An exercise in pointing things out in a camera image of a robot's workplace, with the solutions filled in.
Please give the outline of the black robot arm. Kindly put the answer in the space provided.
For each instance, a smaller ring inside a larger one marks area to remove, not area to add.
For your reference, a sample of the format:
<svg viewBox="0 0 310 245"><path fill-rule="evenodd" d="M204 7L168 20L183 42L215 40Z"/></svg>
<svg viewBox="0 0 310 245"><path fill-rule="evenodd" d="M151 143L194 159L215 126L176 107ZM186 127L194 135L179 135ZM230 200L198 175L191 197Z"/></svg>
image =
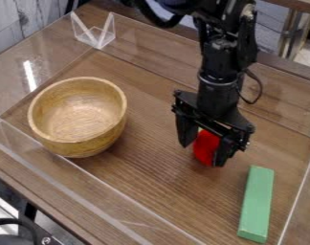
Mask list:
<svg viewBox="0 0 310 245"><path fill-rule="evenodd" d="M178 141L194 148L198 160L222 167L236 151L247 149L256 127L238 109L250 66L258 61L256 0L155 0L171 13L160 17L146 0L119 0L135 8L159 28L170 29L190 15L199 33L202 67L195 93L176 90L172 95Z"/></svg>

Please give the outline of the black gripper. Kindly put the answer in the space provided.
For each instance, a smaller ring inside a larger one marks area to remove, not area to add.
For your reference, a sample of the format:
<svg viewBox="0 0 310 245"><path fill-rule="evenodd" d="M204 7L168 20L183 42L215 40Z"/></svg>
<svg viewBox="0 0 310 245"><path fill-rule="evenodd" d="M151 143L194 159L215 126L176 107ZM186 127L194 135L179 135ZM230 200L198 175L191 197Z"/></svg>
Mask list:
<svg viewBox="0 0 310 245"><path fill-rule="evenodd" d="M238 110L243 76L228 79L198 74L199 90L175 90L171 111L175 114L178 141L187 147L199 128L220 138L214 166L222 167L238 150L244 151L255 126Z"/></svg>

